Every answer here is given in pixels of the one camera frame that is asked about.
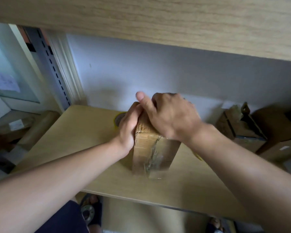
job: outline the white label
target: white label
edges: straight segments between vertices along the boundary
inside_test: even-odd
[[[281,147],[279,150],[285,150],[287,148],[289,148],[290,146],[284,146],[284,147]]]
[[[19,86],[11,75],[0,73],[0,90],[20,92]]]
[[[24,128],[24,124],[21,119],[9,123],[9,126],[10,126],[11,131],[16,131],[16,130]]]

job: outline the wall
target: wall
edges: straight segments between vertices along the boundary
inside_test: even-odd
[[[291,62],[129,40],[67,35],[90,106],[125,111],[139,90],[179,92],[205,121],[224,101],[291,106]]]

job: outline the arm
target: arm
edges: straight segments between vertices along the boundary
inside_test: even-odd
[[[34,232],[82,188],[125,157],[142,107],[134,103],[111,141],[0,181],[0,232]]]
[[[152,125],[197,152],[267,232],[291,232],[291,175],[201,121],[179,94],[136,94]]]

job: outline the wood grain surface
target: wood grain surface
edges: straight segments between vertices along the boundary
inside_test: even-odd
[[[291,0],[0,0],[0,22],[291,61]]]
[[[13,172],[110,140],[117,111],[72,105],[44,134]],[[132,153],[104,171],[83,191],[144,204],[252,221],[217,175],[181,145],[167,175],[132,175]]]

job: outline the small cardboard box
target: small cardboard box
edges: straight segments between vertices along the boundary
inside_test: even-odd
[[[150,176],[150,173],[168,170],[180,144],[179,141],[161,136],[151,125],[147,113],[142,113],[135,133],[133,174],[146,173]]]
[[[249,114],[247,103],[242,108],[234,105],[223,112],[216,128],[235,143],[255,153],[266,142],[266,137]]]
[[[255,111],[252,117],[268,139],[257,154],[269,161],[291,158],[291,121],[284,110],[270,106]]]

